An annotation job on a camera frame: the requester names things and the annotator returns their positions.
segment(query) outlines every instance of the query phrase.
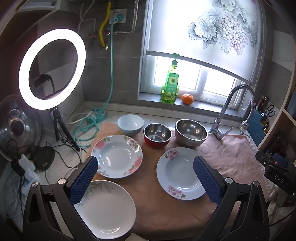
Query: dish soap bottle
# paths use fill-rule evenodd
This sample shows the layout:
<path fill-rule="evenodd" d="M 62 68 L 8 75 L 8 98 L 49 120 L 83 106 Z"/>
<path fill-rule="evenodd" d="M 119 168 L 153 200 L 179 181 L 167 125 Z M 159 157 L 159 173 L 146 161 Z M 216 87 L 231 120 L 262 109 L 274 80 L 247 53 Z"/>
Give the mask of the dish soap bottle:
<path fill-rule="evenodd" d="M 161 102 L 163 103 L 174 104 L 178 95 L 179 75 L 177 74 L 178 61 L 176 60 L 176 58 L 178 57 L 178 54 L 174 53 L 174 56 L 175 56 L 175 59 L 172 61 L 172 67 L 171 69 L 169 69 L 165 84 L 161 88 L 160 95 L 161 95 Z"/>

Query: pink flower pattern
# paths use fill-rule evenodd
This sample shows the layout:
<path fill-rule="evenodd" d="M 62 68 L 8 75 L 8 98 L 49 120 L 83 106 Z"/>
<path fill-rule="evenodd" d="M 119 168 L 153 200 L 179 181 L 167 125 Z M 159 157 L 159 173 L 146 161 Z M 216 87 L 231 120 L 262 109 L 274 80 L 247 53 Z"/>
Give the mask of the pink flower pattern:
<path fill-rule="evenodd" d="M 168 192 L 171 193 L 172 196 L 178 197 L 178 198 L 184 198 L 186 197 L 186 195 L 184 193 L 182 193 L 182 191 L 175 189 L 172 185 L 168 186 Z"/>
<path fill-rule="evenodd" d="M 142 162 L 142 156 L 138 156 L 135 163 L 128 170 L 128 173 L 131 174 L 131 173 L 135 172 L 138 169 L 138 167 L 141 165 L 141 162 Z"/>
<path fill-rule="evenodd" d="M 173 149 L 173 150 L 170 150 L 170 151 L 166 152 L 164 154 L 164 157 L 165 158 L 172 159 L 173 157 L 178 156 L 178 155 L 180 155 L 180 152 L 177 151 L 177 150 L 175 150 L 175 149 Z"/>
<path fill-rule="evenodd" d="M 95 148 L 101 150 L 104 145 L 105 145 L 105 141 L 102 139 L 96 144 Z"/>
<path fill-rule="evenodd" d="M 105 177 L 109 177 L 109 175 L 106 173 L 106 171 L 99 171 L 99 174 Z"/>

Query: ring light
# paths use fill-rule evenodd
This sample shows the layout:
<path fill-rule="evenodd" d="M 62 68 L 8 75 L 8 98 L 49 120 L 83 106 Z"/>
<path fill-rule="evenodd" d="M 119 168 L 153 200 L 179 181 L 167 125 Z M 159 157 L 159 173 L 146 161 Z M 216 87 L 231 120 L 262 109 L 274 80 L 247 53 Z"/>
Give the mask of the ring light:
<path fill-rule="evenodd" d="M 39 51 L 46 46 L 48 43 L 58 40 L 66 39 L 70 41 L 76 48 L 77 51 L 77 67 L 73 78 L 70 80 L 68 86 L 60 93 L 52 97 L 51 99 L 39 99 L 33 95 L 30 86 L 29 86 L 29 72 L 34 58 L 37 56 Z M 55 29 L 52 30 L 40 38 L 38 38 L 26 52 L 19 71 L 19 88 L 20 93 L 25 100 L 25 102 L 38 110 L 47 110 L 51 109 L 60 103 L 62 103 L 74 90 L 78 84 L 80 77 L 82 75 L 84 65 L 85 65 L 86 51 L 83 40 L 81 37 L 74 31 L 69 29 Z"/>

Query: floral plate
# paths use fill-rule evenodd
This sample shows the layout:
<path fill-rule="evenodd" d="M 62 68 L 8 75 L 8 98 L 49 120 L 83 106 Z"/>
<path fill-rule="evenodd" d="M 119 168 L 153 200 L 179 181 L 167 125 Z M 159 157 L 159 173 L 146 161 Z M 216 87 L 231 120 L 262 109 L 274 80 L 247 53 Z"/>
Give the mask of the floral plate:
<path fill-rule="evenodd" d="M 126 234 L 136 219 L 132 197 L 114 182 L 97 180 L 89 184 L 74 208 L 99 239 L 114 239 Z"/>
<path fill-rule="evenodd" d="M 171 196 L 192 200 L 205 194 L 205 190 L 193 170 L 193 160 L 198 152 L 177 147 L 159 158 L 156 175 L 161 187 Z"/>
<path fill-rule="evenodd" d="M 107 136 L 93 148 L 91 155 L 98 160 L 98 173 L 109 178 L 127 177 L 142 163 L 140 145 L 123 135 Z"/>

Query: tripod stand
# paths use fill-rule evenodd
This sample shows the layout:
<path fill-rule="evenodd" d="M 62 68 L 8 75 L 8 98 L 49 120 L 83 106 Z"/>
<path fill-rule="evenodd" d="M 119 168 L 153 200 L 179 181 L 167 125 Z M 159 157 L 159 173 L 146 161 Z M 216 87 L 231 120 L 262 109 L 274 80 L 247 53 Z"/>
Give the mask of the tripod stand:
<path fill-rule="evenodd" d="M 52 115 L 54 117 L 54 132 L 55 132 L 56 140 L 57 141 L 59 140 L 59 130 L 57 128 L 57 123 L 59 123 L 60 127 L 62 128 L 63 132 L 65 133 L 67 139 L 70 141 L 72 146 L 75 147 L 75 149 L 77 151 L 80 151 L 79 146 L 77 145 L 76 141 L 73 139 L 70 132 L 68 131 L 68 129 L 61 117 L 61 113 L 60 113 L 58 107 L 56 106 L 56 107 L 50 109 L 50 112 L 52 112 Z"/>

